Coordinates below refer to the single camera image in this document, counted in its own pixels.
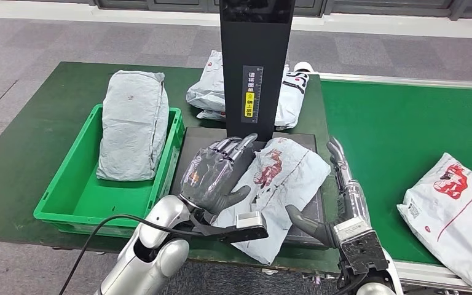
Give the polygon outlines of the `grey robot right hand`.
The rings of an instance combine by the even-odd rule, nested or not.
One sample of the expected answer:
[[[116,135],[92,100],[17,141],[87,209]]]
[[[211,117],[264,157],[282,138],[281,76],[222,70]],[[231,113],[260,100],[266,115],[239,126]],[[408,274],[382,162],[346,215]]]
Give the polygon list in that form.
[[[330,161],[337,184],[337,218],[331,222],[318,222],[303,215],[294,205],[287,205],[285,209],[292,224],[298,229],[327,248],[338,248],[339,239],[334,226],[353,218],[362,218],[368,224],[370,221],[364,192],[360,183],[353,179],[341,143],[332,136],[326,146],[331,153]]]

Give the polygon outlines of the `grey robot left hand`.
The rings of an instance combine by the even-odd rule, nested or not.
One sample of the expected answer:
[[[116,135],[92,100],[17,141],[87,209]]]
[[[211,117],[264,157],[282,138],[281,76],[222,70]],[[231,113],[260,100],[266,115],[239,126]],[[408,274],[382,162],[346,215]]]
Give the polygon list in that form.
[[[244,200],[251,188],[244,185],[233,191],[228,181],[243,153],[257,138],[257,133],[244,138],[228,137],[200,149],[183,174],[179,195],[215,216]]]

